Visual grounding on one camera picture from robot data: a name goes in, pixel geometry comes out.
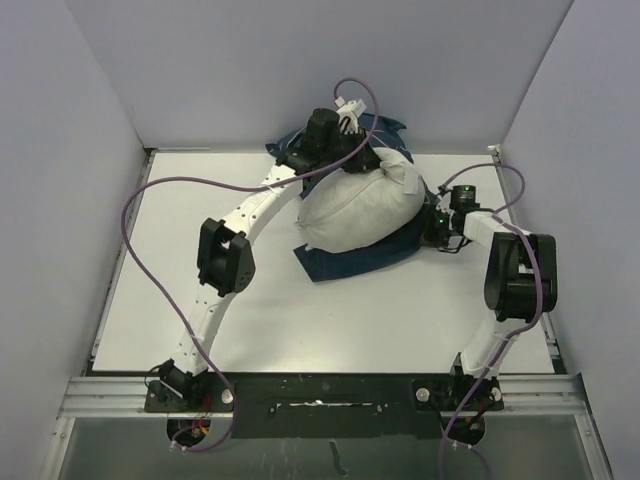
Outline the white pillow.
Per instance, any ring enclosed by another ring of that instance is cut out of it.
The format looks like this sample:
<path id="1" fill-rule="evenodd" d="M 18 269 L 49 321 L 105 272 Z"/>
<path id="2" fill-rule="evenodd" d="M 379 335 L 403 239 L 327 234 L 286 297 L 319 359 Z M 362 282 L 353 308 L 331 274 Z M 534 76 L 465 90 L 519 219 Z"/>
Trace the white pillow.
<path id="1" fill-rule="evenodd" d="M 402 153 L 377 147 L 380 167 L 368 173 L 337 170 L 302 200 L 296 227 L 308 247 L 337 254 L 373 245 L 421 210 L 426 186 Z"/>

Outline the dark blue embroidered pillowcase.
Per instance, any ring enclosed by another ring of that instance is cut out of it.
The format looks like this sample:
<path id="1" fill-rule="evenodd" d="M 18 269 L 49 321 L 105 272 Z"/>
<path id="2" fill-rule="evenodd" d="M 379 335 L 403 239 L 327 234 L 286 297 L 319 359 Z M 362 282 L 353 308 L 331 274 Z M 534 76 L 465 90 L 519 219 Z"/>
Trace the dark blue embroidered pillowcase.
<path id="1" fill-rule="evenodd" d="M 374 130 L 370 140 L 373 150 L 377 147 L 394 149 L 414 164 L 414 159 L 400 136 L 400 132 L 406 128 L 403 123 L 384 116 L 374 122 L 371 114 L 362 115 L 359 123 L 366 129 Z M 324 177 L 317 176 L 307 181 L 300 195 L 301 202 Z M 340 280 L 373 272 L 415 254 L 421 247 L 420 237 L 425 225 L 426 209 L 435 202 L 435 195 L 426 183 L 425 186 L 426 200 L 419 213 L 403 227 L 371 246 L 333 254 L 312 249 L 303 240 L 303 245 L 296 248 L 294 254 L 311 281 L 318 283 Z"/>

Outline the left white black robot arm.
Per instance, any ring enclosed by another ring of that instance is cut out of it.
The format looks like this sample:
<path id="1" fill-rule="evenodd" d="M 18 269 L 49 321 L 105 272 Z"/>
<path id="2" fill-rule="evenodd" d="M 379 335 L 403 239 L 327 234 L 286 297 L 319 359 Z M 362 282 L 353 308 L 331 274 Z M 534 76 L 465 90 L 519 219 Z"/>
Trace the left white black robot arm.
<path id="1" fill-rule="evenodd" d="M 340 167 L 361 174 L 379 167 L 359 118 L 361 100 L 318 108 L 307 125 L 275 154 L 275 163 L 258 191 L 220 220 L 205 220 L 199 232 L 196 266 L 198 290 L 178 350 L 159 369 L 168 399 L 190 411 L 207 395 L 206 360 L 223 316 L 234 297 L 245 290 L 256 272 L 252 245 L 260 232 L 305 185 Z"/>

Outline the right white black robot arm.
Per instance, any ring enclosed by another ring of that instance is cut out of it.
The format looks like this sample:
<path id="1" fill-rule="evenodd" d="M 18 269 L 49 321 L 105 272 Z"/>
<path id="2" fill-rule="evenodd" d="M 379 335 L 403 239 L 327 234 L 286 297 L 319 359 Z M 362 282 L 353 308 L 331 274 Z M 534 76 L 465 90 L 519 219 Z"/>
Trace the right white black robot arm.
<path id="1" fill-rule="evenodd" d="M 476 378 L 496 377 L 518 337 L 555 308 L 556 240 L 506 222 L 480 205 L 475 186 L 463 184 L 439 188 L 436 203 L 427 208 L 422 243 L 447 254 L 471 244 L 488 252 L 483 296 L 489 317 L 458 354 L 463 374 L 445 384 L 448 402 L 466 409 L 481 396 Z"/>

